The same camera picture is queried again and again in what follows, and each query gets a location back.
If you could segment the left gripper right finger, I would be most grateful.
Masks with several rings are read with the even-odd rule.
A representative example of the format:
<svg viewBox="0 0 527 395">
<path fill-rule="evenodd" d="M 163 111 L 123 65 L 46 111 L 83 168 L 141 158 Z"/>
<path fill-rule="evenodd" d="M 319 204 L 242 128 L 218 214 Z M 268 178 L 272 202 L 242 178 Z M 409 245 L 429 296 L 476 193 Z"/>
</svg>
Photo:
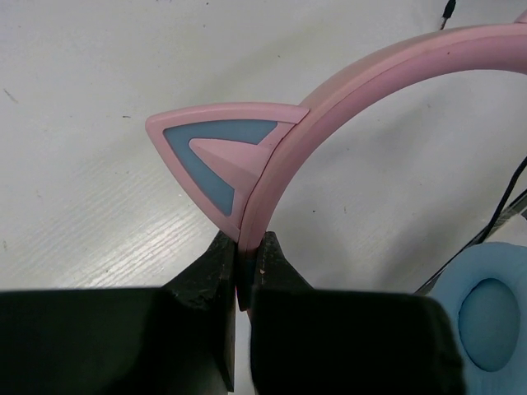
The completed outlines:
<svg viewBox="0 0 527 395">
<path fill-rule="evenodd" d="M 315 289 L 273 232 L 259 247 L 250 321 L 259 394 L 467 391 L 450 320 L 434 299 Z"/>
</svg>

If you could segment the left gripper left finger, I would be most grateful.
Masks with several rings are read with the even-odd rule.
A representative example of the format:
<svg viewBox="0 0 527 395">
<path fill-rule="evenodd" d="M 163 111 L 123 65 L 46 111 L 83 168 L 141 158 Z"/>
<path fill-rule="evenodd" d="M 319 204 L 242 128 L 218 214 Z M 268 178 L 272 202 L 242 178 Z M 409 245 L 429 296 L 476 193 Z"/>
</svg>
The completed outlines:
<svg viewBox="0 0 527 395">
<path fill-rule="evenodd" d="M 235 252 L 218 234 L 163 286 L 4 291 L 2 393 L 232 392 Z"/>
</svg>

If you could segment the pink blue cat-ear headphones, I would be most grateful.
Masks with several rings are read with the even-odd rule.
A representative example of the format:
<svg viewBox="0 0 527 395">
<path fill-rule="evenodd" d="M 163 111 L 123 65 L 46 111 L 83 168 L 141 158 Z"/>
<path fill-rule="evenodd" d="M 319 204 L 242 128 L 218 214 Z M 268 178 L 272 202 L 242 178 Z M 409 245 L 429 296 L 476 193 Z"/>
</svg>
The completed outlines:
<svg viewBox="0 0 527 395">
<path fill-rule="evenodd" d="M 287 185 L 315 149 L 396 91 L 473 70 L 525 73 L 525 16 L 390 45 L 345 67 L 298 105 L 198 105 L 152 115 L 145 129 L 183 190 L 236 243 L 238 301 L 248 309 L 257 248 Z"/>
</svg>

